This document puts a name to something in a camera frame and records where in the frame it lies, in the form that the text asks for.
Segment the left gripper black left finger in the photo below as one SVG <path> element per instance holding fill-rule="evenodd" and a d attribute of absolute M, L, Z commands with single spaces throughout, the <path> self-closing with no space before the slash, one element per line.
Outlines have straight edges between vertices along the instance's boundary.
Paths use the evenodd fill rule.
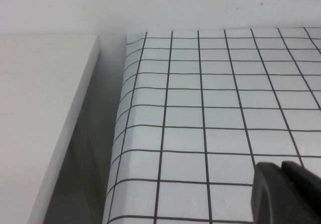
<path fill-rule="evenodd" d="M 251 208 L 254 223 L 301 223 L 297 196 L 273 163 L 260 162 L 255 167 Z"/>

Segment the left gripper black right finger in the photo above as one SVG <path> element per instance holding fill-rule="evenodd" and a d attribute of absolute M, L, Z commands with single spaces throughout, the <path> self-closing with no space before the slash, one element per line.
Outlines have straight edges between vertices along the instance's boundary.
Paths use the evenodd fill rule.
<path fill-rule="evenodd" d="M 320 223 L 320 177 L 292 161 L 283 161 L 281 170 L 289 179 L 310 217 L 316 223 Z"/>

